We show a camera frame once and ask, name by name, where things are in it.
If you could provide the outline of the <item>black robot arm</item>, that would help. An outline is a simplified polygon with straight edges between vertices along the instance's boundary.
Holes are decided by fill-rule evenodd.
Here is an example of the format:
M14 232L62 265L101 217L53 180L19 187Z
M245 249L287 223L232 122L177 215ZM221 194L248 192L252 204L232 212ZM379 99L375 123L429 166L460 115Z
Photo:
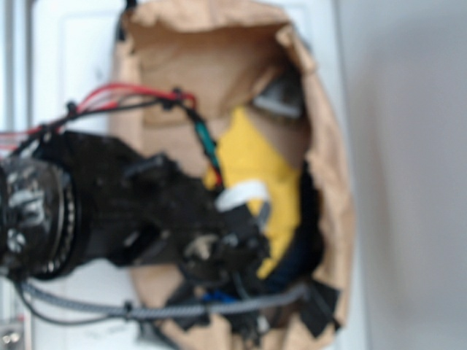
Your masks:
M269 243L246 205L222 209L215 199L163 153L55 133L1 162L1 274L49 280L105 259L175 264L199 284L226 284L257 268Z

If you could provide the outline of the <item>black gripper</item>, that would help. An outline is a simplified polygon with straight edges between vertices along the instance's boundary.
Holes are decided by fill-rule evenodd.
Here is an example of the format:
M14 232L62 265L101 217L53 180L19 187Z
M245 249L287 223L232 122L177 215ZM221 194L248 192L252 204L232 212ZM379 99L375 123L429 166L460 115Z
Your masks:
M224 204L227 190L206 188L165 155L127 167L123 178L141 206L140 235L125 253L132 265L173 263L193 284L220 287L269 256L263 223L246 200Z

